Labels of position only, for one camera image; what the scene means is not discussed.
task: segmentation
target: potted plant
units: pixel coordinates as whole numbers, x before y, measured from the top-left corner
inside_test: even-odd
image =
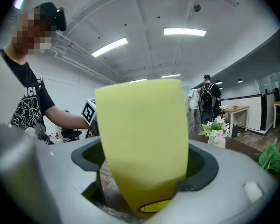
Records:
[[[273,170],[276,173],[280,170],[280,153],[277,143],[277,139],[274,140],[272,144],[269,144],[264,148],[262,153],[255,154],[259,157],[258,163],[264,170]]]
[[[229,134],[230,125],[224,119],[218,116],[213,122],[202,124],[203,130],[198,135],[209,137],[208,144],[225,148],[225,138]]]

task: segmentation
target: person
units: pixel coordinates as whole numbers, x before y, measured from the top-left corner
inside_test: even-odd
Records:
[[[17,126],[27,133],[43,140],[46,144],[54,144],[46,134],[43,116],[55,125],[65,128],[89,129],[82,116],[73,115],[56,107],[42,76],[30,68],[28,55],[39,53],[50,47],[51,39],[57,30],[65,30],[64,13],[60,13],[53,3],[43,3],[31,11],[25,11],[17,17],[15,33],[11,42],[0,53],[14,75],[25,87],[21,99],[11,120],[11,125]]]
[[[218,117],[220,115],[220,106],[219,106],[219,102],[218,102],[218,98],[220,99],[222,94],[221,94],[221,91],[219,90],[219,87],[216,85],[216,84],[213,84],[211,82],[211,78],[210,78],[210,75],[204,75],[203,77],[203,86],[198,89],[199,93],[200,93],[200,96],[202,94],[202,91],[203,91],[203,87],[205,87],[206,89],[208,89],[209,87],[211,92],[212,92],[212,95],[215,97],[215,105],[213,107],[213,112],[214,112],[214,118],[215,119],[216,117]]]
[[[196,89],[190,90],[188,96],[187,96],[187,105],[188,105],[188,132],[193,131],[193,125],[194,126],[194,131],[198,132],[199,127],[200,127],[200,121],[199,121],[199,94]]]

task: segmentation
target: man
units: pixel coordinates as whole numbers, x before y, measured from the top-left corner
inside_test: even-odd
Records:
[[[212,95],[215,97],[215,105],[213,107],[213,112],[214,112],[214,119],[220,115],[220,107],[219,107],[219,102],[218,102],[218,98],[220,99],[221,98],[221,91],[219,90],[219,87],[216,85],[216,84],[213,84],[211,82],[211,78],[210,78],[210,75],[204,75],[203,77],[203,82],[204,82],[204,87],[206,89],[208,89],[209,87],[211,92],[212,92]],[[203,86],[198,90],[199,93],[200,93],[200,96],[202,94],[202,91],[203,91]]]
[[[190,90],[188,97],[187,97],[187,105],[188,105],[188,132],[192,132],[193,125],[195,123],[194,131],[198,132],[200,127],[200,121],[199,121],[199,94],[196,89]]]
[[[54,144],[46,134],[43,116],[55,125],[65,128],[88,129],[82,116],[73,115],[59,110],[48,94],[42,77],[35,74],[27,63],[27,56],[50,47],[51,39],[57,30],[65,30],[64,13],[53,3],[40,6],[22,13],[17,18],[15,34],[11,42],[0,50],[4,60],[26,88],[24,97],[18,105],[11,120],[27,133],[33,134],[46,144]]]

